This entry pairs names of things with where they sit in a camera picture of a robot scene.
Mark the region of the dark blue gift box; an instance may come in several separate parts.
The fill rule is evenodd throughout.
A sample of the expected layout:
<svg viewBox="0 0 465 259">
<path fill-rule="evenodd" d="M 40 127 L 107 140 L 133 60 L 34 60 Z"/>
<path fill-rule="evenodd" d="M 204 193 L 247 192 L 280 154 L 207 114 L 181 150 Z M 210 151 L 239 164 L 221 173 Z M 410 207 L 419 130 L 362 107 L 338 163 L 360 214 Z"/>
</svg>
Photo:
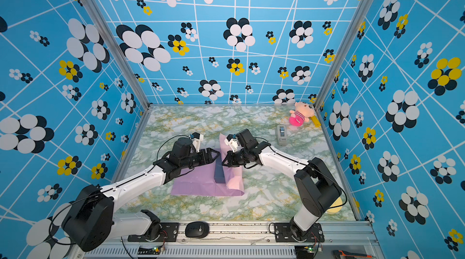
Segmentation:
<svg viewBox="0 0 465 259">
<path fill-rule="evenodd" d="M 221 157 L 218 157 L 215 161 L 214 181 L 218 184 L 226 184 L 224 167 L 222 166 Z"/>
</svg>

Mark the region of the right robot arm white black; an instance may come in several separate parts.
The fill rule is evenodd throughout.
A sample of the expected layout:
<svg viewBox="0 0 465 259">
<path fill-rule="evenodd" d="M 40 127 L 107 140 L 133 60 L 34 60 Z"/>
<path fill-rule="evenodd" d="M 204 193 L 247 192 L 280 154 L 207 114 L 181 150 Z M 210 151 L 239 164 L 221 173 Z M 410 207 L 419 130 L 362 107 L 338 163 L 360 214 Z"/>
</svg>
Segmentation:
<svg viewBox="0 0 465 259">
<path fill-rule="evenodd" d="M 302 207 L 290 221 L 291 236 L 297 242 L 305 242 L 312 234 L 311 228 L 330 210 L 343 207 L 347 200 L 336 201 L 346 192 L 337 183 L 323 160 L 315 157 L 311 160 L 286 154 L 268 141 L 258 142 L 248 129 L 230 134 L 224 139 L 228 146 L 222 165 L 233 168 L 255 163 L 266 166 L 293 178 Z"/>
</svg>

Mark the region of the purple wrapping paper sheet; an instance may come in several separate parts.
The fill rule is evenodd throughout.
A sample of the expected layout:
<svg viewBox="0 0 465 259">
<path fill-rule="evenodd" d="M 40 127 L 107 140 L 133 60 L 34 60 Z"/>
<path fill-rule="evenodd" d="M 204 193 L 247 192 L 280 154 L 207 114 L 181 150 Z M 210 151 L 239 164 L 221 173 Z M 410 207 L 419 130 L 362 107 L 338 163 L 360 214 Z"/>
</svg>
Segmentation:
<svg viewBox="0 0 465 259">
<path fill-rule="evenodd" d="M 226 156 L 230 149 L 224 142 L 226 136 L 219 135 L 218 151 L 221 153 L 221 159 Z M 183 177 L 175 179 L 171 189 L 173 196 L 204 196 L 204 197 L 239 197 L 245 194 L 243 184 L 242 168 L 224 167 L 226 184 L 218 184 L 214 181 L 215 162 L 209 165 L 200 166 L 187 173 L 184 170 Z"/>
</svg>

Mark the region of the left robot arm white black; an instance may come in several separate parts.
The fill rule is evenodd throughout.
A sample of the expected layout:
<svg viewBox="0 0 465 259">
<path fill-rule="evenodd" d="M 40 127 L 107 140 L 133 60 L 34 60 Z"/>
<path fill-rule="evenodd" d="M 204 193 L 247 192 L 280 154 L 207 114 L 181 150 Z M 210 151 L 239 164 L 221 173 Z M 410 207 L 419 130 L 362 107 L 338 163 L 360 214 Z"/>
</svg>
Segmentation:
<svg viewBox="0 0 465 259">
<path fill-rule="evenodd" d="M 220 156 L 215 149 L 200 148 L 197 139 L 179 137 L 172 150 L 147 169 L 111 185 L 85 187 L 62 221 L 62 229 L 84 252 L 126 235 L 152 242 L 162 232 L 157 215 L 147 209 L 129 215 L 116 215 L 116 211 L 144 192 L 180 177 L 183 169 L 215 163 Z"/>
</svg>

